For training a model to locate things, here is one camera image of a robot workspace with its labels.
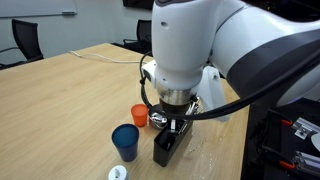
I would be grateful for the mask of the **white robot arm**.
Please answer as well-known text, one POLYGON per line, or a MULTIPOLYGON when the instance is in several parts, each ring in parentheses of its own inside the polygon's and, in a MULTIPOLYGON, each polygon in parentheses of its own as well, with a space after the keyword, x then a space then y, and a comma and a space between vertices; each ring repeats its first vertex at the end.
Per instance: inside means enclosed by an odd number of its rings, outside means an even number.
POLYGON ((242 0, 155 0, 153 68, 161 114, 223 119, 249 104, 314 99, 320 84, 320 21, 296 22, 242 0))

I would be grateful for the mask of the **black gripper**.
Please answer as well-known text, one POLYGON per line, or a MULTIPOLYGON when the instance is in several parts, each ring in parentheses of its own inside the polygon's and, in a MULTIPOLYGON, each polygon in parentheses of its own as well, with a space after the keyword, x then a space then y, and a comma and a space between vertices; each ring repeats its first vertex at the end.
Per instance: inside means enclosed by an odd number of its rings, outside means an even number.
POLYGON ((190 106, 190 104, 171 105, 163 100, 159 100, 159 105, 161 106, 161 111, 163 113, 173 115, 185 115, 190 106))

